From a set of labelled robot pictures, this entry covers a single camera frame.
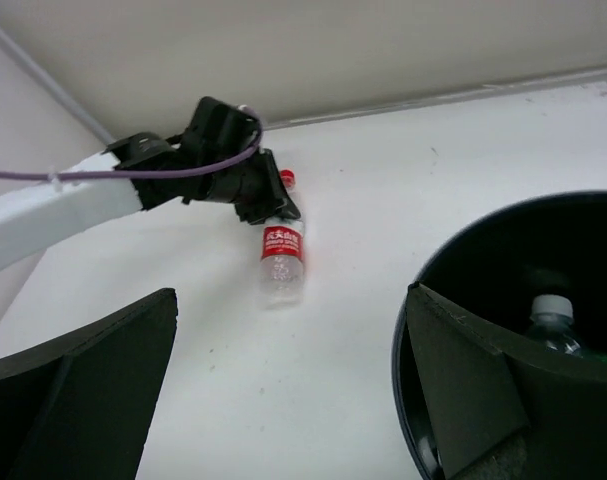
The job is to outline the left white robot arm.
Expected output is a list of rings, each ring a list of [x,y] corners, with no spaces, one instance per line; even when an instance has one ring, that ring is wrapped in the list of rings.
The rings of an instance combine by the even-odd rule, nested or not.
[[[0,171],[0,180],[29,184],[0,196],[0,272],[90,228],[175,199],[229,204],[249,225],[300,221],[263,133],[249,107],[205,96],[178,135],[141,132],[61,172]]]

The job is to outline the clear bottle red cap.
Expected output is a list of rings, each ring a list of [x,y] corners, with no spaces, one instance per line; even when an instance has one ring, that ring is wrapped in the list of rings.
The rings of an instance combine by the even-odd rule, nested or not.
[[[273,216],[264,223],[259,293],[265,309],[281,309],[299,303],[306,279],[305,214],[297,180],[289,169],[281,170],[280,176],[299,216],[297,219]]]

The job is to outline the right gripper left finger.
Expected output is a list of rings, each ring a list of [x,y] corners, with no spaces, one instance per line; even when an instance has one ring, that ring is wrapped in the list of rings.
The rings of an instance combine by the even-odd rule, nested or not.
[[[177,331],[174,290],[0,359],[0,479],[133,479]]]

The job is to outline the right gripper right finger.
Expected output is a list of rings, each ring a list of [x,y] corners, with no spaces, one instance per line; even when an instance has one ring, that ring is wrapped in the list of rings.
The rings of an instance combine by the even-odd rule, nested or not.
[[[406,324],[447,479],[607,479],[607,364],[415,283]]]

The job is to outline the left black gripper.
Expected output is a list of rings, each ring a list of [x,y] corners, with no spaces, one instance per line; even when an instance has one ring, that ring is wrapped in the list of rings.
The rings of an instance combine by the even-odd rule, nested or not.
[[[203,97],[178,147],[187,168],[216,166],[257,145],[259,120],[213,97]],[[215,172],[171,180],[170,193],[184,203],[234,203],[240,222],[263,224],[279,217],[301,220],[302,213],[287,191],[270,149],[261,153],[261,173],[250,158]]]

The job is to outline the clear bottle blue white label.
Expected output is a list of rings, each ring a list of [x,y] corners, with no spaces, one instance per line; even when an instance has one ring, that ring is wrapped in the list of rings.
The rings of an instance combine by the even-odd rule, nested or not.
[[[572,302],[560,295],[536,296],[525,337],[546,348],[574,357],[584,356],[584,342],[574,331]]]

